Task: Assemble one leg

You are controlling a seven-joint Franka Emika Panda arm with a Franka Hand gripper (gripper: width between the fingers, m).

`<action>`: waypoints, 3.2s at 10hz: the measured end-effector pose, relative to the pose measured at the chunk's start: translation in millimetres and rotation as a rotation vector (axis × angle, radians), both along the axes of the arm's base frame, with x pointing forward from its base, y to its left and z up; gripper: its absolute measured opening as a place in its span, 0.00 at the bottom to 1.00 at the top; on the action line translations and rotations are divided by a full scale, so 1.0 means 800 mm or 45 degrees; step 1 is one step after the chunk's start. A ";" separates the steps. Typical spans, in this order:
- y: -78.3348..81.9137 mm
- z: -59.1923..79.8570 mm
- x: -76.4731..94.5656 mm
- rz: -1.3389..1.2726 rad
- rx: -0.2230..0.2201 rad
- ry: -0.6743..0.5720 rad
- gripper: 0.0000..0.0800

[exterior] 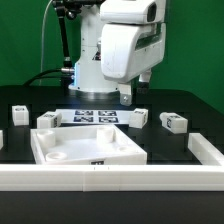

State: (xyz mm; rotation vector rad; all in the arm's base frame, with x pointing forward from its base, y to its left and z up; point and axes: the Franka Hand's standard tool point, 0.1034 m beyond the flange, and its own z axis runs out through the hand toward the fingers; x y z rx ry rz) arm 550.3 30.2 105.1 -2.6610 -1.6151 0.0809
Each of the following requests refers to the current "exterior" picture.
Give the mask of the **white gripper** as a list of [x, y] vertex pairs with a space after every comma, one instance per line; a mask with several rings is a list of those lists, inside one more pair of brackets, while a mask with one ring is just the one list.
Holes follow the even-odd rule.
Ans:
[[139, 76], [137, 92], [146, 94], [152, 75], [165, 53], [166, 25], [106, 24], [101, 35], [101, 70], [106, 80], [119, 84], [120, 103], [132, 103], [131, 84]]

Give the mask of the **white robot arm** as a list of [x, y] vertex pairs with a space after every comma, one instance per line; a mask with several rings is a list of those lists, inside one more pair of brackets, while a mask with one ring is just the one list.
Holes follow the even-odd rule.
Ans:
[[164, 58], [166, 0], [103, 0], [81, 7], [81, 54], [70, 93], [132, 104], [132, 80], [147, 89]]

